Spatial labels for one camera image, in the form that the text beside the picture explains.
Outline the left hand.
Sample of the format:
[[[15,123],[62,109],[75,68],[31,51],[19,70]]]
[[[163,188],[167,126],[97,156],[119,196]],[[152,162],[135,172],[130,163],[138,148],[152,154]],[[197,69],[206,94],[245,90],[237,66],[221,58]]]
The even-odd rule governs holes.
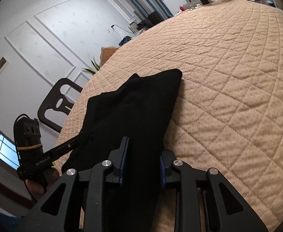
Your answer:
[[[29,191],[32,199],[39,200],[43,195],[55,184],[60,178],[59,171],[51,167],[48,169],[45,177],[39,180],[25,180],[27,190]]]

